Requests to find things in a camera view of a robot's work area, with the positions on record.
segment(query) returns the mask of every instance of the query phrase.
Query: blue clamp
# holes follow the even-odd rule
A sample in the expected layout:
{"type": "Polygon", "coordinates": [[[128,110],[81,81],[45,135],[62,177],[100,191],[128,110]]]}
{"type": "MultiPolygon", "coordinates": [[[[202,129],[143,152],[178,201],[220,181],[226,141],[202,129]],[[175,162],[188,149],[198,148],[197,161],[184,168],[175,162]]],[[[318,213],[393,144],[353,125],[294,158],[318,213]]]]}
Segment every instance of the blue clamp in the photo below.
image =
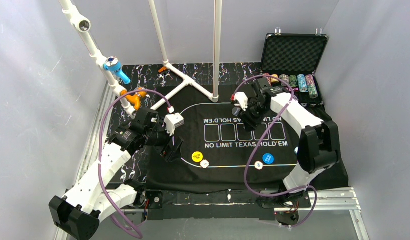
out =
{"type": "Polygon", "coordinates": [[[106,62],[103,64],[103,69],[115,74],[117,77],[119,77],[122,80],[122,82],[125,85],[132,82],[130,78],[123,72],[123,66],[118,61],[118,58],[116,58],[115,56],[108,57],[106,62]]]}

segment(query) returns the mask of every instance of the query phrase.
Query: poker table mat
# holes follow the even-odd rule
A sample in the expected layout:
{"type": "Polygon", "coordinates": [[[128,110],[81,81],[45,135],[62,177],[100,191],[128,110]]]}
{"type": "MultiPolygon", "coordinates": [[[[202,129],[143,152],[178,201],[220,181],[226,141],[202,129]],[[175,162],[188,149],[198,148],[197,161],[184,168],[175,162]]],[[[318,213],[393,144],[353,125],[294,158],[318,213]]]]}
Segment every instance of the poker table mat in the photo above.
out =
{"type": "MultiPolygon", "coordinates": [[[[178,127],[175,136],[184,140],[182,158],[168,163],[154,150],[149,150],[146,187],[149,190],[169,190],[189,193],[244,190],[246,163],[258,140],[276,117],[269,112],[254,132],[246,132],[236,116],[236,108],[230,103],[236,85],[219,87],[219,102],[212,103],[193,87],[186,87],[170,99],[177,113],[184,117],[184,125],[178,127]]],[[[166,95],[174,87],[158,87],[166,95]]],[[[253,96],[245,86],[248,96],[253,96]]],[[[160,116],[167,114],[167,107],[158,109],[160,116]]],[[[312,114],[329,120],[323,108],[309,109],[312,114]]],[[[295,148],[299,137],[281,118],[258,148],[249,171],[248,182],[256,189],[274,188],[289,175],[297,164],[295,148]]],[[[314,182],[319,189],[348,187],[348,175],[343,163],[318,176],[314,182]]]]}

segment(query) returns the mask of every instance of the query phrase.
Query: gray wall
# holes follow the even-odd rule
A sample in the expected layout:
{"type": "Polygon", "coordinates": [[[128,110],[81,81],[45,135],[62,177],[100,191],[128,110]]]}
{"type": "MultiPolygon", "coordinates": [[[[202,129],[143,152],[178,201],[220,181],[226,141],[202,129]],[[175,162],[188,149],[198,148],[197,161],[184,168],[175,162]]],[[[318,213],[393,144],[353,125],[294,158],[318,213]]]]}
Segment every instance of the gray wall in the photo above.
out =
{"type": "Polygon", "coordinates": [[[341,0],[317,70],[372,239],[410,239],[410,0],[341,0]]]}
{"type": "MultiPolygon", "coordinates": [[[[324,28],[339,0],[224,0],[221,62],[260,62],[267,33],[313,34],[324,28]]],[[[92,22],[105,56],[123,64],[161,64],[162,54],[147,0],[75,1],[92,22]]],[[[212,63],[214,1],[155,0],[171,63],[212,63]]]]}
{"type": "Polygon", "coordinates": [[[105,79],[58,1],[0,1],[0,239],[52,239],[105,79]]]}

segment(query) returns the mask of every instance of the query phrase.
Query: white robotic arm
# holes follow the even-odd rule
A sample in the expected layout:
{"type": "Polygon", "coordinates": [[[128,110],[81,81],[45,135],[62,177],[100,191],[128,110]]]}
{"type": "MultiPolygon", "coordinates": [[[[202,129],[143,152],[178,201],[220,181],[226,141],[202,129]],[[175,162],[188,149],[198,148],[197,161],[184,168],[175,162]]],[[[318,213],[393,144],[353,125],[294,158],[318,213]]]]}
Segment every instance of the white robotic arm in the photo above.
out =
{"type": "Polygon", "coordinates": [[[286,93],[282,86],[271,86],[265,78],[252,84],[255,98],[237,92],[233,103],[239,106],[239,117],[246,130],[254,130],[261,124],[268,111],[280,113],[289,104],[281,117],[294,129],[299,136],[297,153],[298,164],[283,180],[286,190],[308,186],[310,182],[326,169],[338,163],[341,159],[338,126],[333,121],[324,122],[312,115],[291,94],[286,93]]]}
{"type": "MultiPolygon", "coordinates": [[[[119,126],[109,137],[102,151],[101,162],[96,160],[75,186],[63,197],[55,196],[49,202],[54,224],[78,240],[88,240],[96,232],[99,224],[117,210],[105,196],[99,183],[98,166],[105,187],[127,163],[136,151],[144,146],[154,146],[165,161],[180,158],[182,139],[172,142],[175,128],[184,123],[179,113],[159,118],[158,112],[140,108],[129,126],[119,126]]],[[[122,184],[110,190],[109,196],[121,209],[133,204],[141,185],[122,184]]]]}

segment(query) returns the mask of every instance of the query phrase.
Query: blue chip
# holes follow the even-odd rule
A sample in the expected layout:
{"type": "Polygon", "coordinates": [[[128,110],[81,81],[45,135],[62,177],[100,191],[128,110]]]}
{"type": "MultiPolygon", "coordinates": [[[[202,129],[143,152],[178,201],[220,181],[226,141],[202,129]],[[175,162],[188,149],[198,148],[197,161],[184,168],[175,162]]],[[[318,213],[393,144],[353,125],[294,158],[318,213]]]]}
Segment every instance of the blue chip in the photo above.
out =
{"type": "Polygon", "coordinates": [[[274,163],[274,156],[270,153],[266,153],[262,156],[262,161],[266,164],[273,164],[274,163]]]}

